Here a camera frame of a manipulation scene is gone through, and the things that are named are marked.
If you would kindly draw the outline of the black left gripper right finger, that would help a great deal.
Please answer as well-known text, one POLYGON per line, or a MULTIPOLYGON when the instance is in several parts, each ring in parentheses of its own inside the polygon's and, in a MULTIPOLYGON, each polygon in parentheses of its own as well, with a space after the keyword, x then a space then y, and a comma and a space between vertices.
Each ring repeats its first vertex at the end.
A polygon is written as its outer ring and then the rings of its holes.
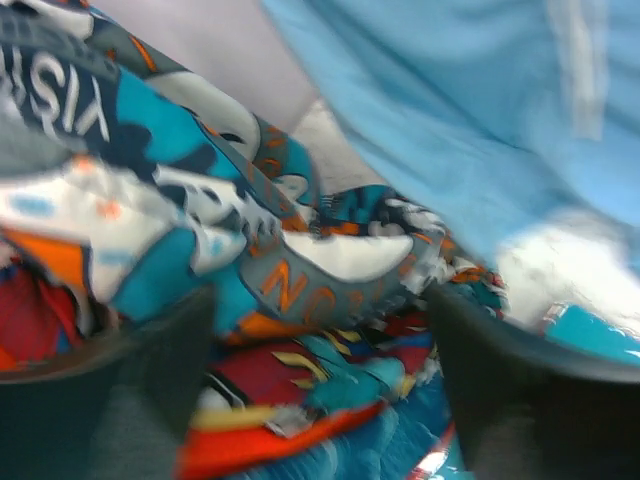
POLYGON ((638 478, 638 367, 552 343, 450 286, 424 298, 476 478, 638 478))

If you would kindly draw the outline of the light blue shorts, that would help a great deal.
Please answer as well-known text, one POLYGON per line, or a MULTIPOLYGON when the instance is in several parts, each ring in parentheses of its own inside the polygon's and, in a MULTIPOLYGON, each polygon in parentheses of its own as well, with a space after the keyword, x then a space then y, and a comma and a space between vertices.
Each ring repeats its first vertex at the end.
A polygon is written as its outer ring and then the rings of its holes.
POLYGON ((268 1, 365 162, 493 260, 559 210, 639 263, 635 1, 268 1))

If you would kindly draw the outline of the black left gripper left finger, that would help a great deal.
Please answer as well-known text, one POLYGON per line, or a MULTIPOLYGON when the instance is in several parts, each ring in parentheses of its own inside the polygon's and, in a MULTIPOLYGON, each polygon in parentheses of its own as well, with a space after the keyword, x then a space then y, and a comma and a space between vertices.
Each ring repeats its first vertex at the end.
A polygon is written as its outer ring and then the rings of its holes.
POLYGON ((210 348, 214 293, 1 375, 4 479, 171 479, 210 348))

